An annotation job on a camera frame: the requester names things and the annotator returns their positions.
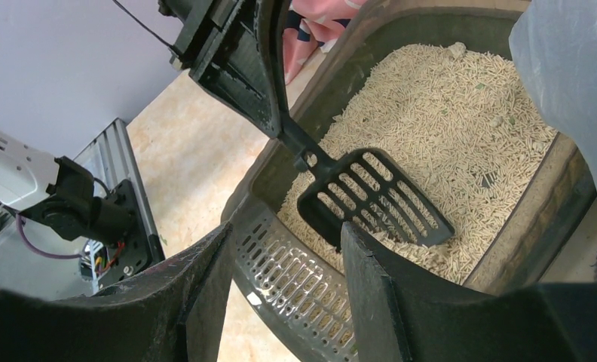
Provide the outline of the black litter scoop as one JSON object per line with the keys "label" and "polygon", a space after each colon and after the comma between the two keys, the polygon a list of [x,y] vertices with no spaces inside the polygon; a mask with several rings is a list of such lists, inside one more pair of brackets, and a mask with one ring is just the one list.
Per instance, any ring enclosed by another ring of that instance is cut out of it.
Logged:
{"label": "black litter scoop", "polygon": [[341,246],[341,227],[354,222],[397,241],[432,247],[455,229],[384,151],[360,148],[331,158],[288,115],[278,139],[295,156],[295,168],[314,181],[298,197],[302,219],[332,246]]}

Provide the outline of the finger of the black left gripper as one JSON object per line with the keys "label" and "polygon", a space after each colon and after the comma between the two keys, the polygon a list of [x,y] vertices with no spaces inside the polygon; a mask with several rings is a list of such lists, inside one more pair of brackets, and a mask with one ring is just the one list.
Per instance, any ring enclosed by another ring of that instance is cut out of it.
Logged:
{"label": "finger of the black left gripper", "polygon": [[281,131],[280,65],[273,61],[278,1],[237,1],[198,69],[198,84],[271,139]]}

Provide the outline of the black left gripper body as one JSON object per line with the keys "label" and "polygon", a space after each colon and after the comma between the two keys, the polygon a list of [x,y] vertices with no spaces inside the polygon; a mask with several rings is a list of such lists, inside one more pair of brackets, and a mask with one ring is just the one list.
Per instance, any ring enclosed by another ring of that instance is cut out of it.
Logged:
{"label": "black left gripper body", "polygon": [[228,69],[239,42],[237,23],[249,14],[248,1],[159,1],[159,13],[182,22],[173,48],[190,78],[200,80],[211,67]]}

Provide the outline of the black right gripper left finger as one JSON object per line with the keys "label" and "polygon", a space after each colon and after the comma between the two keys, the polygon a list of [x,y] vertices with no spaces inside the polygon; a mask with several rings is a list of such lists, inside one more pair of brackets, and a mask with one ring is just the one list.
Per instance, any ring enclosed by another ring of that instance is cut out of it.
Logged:
{"label": "black right gripper left finger", "polygon": [[234,266],[233,227],[86,297],[0,289],[0,361],[215,361]]}

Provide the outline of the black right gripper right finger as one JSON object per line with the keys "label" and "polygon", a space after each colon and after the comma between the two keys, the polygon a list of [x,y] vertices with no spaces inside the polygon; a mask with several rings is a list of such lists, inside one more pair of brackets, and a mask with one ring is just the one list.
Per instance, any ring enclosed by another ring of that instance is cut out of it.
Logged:
{"label": "black right gripper right finger", "polygon": [[349,222],[341,245],[361,361],[597,361],[597,284],[492,296],[401,258]]}

